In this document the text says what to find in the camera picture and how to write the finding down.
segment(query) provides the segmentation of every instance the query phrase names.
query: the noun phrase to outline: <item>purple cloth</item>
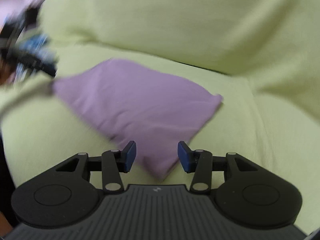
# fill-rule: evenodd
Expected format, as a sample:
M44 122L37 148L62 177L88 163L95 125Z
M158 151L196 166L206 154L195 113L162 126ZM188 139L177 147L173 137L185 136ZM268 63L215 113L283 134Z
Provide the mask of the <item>purple cloth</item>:
M55 94L122 149L137 143L135 162L163 179L222 101L188 79L124 59L110 59L54 82Z

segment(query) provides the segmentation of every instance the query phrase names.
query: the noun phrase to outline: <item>ribbed gray panel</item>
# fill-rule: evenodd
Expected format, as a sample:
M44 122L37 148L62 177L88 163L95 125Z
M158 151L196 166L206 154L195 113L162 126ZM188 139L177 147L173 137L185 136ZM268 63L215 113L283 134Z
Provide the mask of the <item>ribbed gray panel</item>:
M58 229L20 224L5 240L302 240L294 226L255 230L223 217L207 196L185 186L131 185L109 195L87 219Z

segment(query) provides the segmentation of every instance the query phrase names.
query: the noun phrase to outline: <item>white logo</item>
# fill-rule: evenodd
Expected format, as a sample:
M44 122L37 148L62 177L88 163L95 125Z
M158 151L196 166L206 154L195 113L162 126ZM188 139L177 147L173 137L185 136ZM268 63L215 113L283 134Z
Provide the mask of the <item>white logo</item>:
M155 187L155 188L153 189L154 192L159 192L160 190L162 190L162 188L160 188L160 187Z

